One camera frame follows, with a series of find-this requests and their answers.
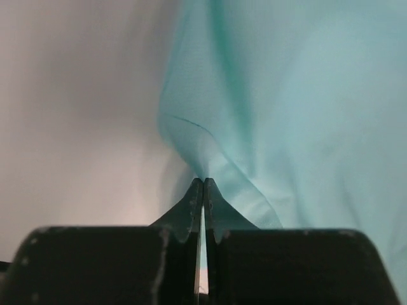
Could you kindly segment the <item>teal t shirt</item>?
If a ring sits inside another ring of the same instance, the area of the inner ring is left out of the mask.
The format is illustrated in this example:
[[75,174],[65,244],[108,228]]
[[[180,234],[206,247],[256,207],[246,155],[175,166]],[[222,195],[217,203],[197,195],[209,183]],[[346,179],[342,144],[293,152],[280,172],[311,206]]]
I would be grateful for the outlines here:
[[260,226],[406,228],[406,2],[183,1],[162,136]]

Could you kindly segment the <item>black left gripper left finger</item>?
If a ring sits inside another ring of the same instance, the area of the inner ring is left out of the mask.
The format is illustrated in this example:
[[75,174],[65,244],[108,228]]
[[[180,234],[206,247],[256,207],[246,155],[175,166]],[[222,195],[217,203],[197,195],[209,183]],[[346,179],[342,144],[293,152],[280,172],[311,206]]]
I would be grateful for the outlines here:
[[197,304],[203,183],[149,226],[48,226],[22,242],[2,304]]

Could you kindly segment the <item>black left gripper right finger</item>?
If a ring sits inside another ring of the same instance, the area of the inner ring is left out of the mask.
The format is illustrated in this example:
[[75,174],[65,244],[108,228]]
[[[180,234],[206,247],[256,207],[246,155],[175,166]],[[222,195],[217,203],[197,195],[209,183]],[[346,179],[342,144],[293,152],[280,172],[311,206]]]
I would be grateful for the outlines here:
[[352,229],[259,229],[203,183],[210,304],[399,304],[369,238]]

